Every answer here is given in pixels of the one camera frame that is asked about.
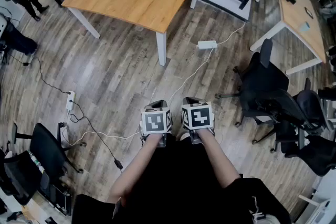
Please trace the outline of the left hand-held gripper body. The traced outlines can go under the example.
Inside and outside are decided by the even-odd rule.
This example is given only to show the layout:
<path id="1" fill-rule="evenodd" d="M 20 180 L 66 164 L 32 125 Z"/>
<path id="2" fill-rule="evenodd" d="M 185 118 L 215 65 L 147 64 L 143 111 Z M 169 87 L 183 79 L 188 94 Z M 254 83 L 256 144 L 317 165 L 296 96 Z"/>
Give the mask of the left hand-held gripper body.
<path id="1" fill-rule="evenodd" d="M 167 135 L 171 133 L 172 115 L 165 100 L 148 104 L 141 109 L 140 133 L 144 144 L 151 134 L 162 134 L 158 147 L 166 147 Z"/>

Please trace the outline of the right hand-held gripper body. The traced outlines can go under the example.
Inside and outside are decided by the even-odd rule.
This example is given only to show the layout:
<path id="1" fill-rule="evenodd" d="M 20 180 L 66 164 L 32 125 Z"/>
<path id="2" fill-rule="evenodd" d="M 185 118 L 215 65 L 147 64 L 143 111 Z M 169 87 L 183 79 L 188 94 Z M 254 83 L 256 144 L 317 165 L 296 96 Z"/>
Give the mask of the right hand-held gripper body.
<path id="1" fill-rule="evenodd" d="M 208 129 L 215 136 L 212 106 L 205 100 L 185 97 L 181 106 L 181 123 L 184 129 L 188 130 L 192 144 L 202 143 L 197 130 Z"/>

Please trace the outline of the person's left forearm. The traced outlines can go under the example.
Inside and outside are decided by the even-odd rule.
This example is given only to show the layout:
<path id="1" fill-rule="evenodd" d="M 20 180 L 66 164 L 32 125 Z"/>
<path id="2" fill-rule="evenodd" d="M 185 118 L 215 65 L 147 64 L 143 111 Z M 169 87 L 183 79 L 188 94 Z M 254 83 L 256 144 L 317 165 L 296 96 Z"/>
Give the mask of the person's left forearm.
<path id="1" fill-rule="evenodd" d="M 131 193 L 134 185 L 148 166 L 162 136 L 161 133 L 155 133 L 147 137 L 134 159 L 114 182 L 110 197 L 112 203 L 116 203 L 119 199 L 125 199 Z"/>

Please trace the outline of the person's right forearm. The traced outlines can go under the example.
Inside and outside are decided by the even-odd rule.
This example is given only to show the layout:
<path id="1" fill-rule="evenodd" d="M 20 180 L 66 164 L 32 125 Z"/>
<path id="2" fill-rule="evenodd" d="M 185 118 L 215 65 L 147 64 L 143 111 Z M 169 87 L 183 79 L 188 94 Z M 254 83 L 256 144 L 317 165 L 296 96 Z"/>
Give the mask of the person's right forearm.
<path id="1" fill-rule="evenodd" d="M 226 188 L 236 179 L 239 179 L 240 174 L 229 158 L 225 155 L 221 146 L 210 130 L 200 129 L 196 132 L 204 145 L 209 161 L 221 187 Z"/>

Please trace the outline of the person's black clothing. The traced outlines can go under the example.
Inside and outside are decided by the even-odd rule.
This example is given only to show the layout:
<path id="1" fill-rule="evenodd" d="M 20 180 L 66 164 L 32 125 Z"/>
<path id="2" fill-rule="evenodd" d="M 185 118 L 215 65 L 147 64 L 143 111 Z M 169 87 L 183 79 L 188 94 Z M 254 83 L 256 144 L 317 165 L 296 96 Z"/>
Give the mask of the person's black clothing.
<path id="1" fill-rule="evenodd" d="M 157 146 L 125 199 L 78 195 L 71 224 L 257 224 L 260 216 L 291 224 L 289 212 L 259 178 L 240 174 L 222 188 L 203 143 L 192 144 L 185 133 Z"/>

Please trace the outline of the black office chair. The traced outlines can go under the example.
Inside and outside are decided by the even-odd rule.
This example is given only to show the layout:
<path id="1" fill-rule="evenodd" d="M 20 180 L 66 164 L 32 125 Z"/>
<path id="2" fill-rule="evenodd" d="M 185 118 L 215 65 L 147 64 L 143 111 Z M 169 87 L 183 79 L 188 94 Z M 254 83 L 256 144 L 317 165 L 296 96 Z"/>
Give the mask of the black office chair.
<path id="1" fill-rule="evenodd" d="M 258 125 L 263 123 L 276 123 L 275 116 L 271 110 L 261 103 L 262 96 L 275 90 L 288 90 L 289 79 L 270 61 L 272 51 L 272 40 L 265 39 L 260 52 L 255 52 L 248 67 L 240 71 L 237 66 L 233 68 L 234 73 L 239 75 L 241 85 L 237 93 L 215 94 L 215 98 L 238 97 L 242 114 L 240 120 L 235 123 L 240 127 L 244 118 L 253 118 Z"/>
<path id="2" fill-rule="evenodd" d="M 298 149 L 304 147 L 305 134 L 320 136 L 327 129 L 334 131 L 334 125 L 327 118 L 321 98 L 311 89 L 311 81 L 306 79 L 304 89 L 292 97 L 286 92 L 276 91 L 263 104 L 275 119 L 274 128 L 253 144 L 276 135 L 275 145 L 270 151 L 277 150 L 278 143 L 292 144 Z"/>
<path id="3" fill-rule="evenodd" d="M 28 151 L 14 157 L 0 159 L 0 178 L 10 194 L 23 206 L 27 205 L 40 187 L 42 173 Z"/>
<path id="4" fill-rule="evenodd" d="M 57 137 L 41 123 L 34 127 L 33 134 L 21 134 L 17 132 L 16 123 L 12 128 L 12 142 L 15 144 L 18 138 L 31 140 L 29 150 L 41 163 L 47 175 L 51 178 L 59 178 L 66 171 L 64 164 L 68 163 L 77 173 L 82 174 L 83 169 L 76 168 L 75 165 L 66 156 L 66 151 L 73 149 L 74 146 L 62 147 L 61 129 L 65 127 L 63 122 L 58 123 Z"/>

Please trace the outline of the white power strip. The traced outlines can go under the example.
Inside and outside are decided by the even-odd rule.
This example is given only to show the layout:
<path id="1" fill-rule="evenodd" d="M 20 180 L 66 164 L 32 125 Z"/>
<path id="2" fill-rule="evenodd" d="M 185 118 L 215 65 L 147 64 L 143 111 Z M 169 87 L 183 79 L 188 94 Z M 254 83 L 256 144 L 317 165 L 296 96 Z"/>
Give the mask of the white power strip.
<path id="1" fill-rule="evenodd" d="M 214 49 L 217 48 L 217 42 L 215 40 L 199 41 L 197 46 L 200 50 Z"/>
<path id="2" fill-rule="evenodd" d="M 66 109 L 68 111 L 71 111 L 74 106 L 74 100 L 75 100 L 75 92 L 69 91 L 67 96 L 67 103 L 66 103 Z"/>

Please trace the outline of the black case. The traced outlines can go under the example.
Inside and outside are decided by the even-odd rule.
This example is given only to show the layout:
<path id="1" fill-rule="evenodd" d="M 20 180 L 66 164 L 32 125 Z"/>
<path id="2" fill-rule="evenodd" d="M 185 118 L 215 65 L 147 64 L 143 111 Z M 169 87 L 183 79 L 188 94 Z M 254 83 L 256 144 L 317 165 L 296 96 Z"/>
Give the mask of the black case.
<path id="1" fill-rule="evenodd" d="M 43 172 L 38 192 L 62 214 L 71 216 L 72 195 L 68 185 L 59 178 L 51 179 Z"/>

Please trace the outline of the plastic bottle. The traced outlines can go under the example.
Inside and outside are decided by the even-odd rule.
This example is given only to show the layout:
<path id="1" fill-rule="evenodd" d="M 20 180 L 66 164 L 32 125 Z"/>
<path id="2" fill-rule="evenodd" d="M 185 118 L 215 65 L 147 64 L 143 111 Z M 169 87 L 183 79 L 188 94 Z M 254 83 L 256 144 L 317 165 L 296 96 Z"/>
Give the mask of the plastic bottle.
<path id="1" fill-rule="evenodd" d="M 30 156 L 31 160 L 33 161 L 33 163 L 37 166 L 39 171 L 43 174 L 45 172 L 45 169 L 42 166 L 42 164 L 40 163 L 40 161 L 35 157 L 35 155 L 31 151 L 28 151 L 28 153 L 29 153 L 29 156 Z"/>

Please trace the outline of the narrow wooden table white legs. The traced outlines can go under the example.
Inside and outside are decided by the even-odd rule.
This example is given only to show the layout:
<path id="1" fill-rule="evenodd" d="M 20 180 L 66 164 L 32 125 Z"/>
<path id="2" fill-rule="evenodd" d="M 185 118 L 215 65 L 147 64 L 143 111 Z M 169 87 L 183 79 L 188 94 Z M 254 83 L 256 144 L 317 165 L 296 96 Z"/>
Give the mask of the narrow wooden table white legs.
<path id="1" fill-rule="evenodd" d="M 305 70 L 312 66 L 326 62 L 326 53 L 321 36 L 321 30 L 317 15 L 310 0 L 297 0 L 293 5 L 286 0 L 279 0 L 281 19 L 268 32 L 250 46 L 250 51 L 257 50 L 265 39 L 272 38 L 283 28 L 291 31 L 314 54 L 314 58 L 296 67 L 286 70 L 287 75 Z M 305 7 L 312 12 L 313 19 L 306 13 Z M 310 29 L 300 32 L 299 27 L 303 22 L 308 22 Z"/>

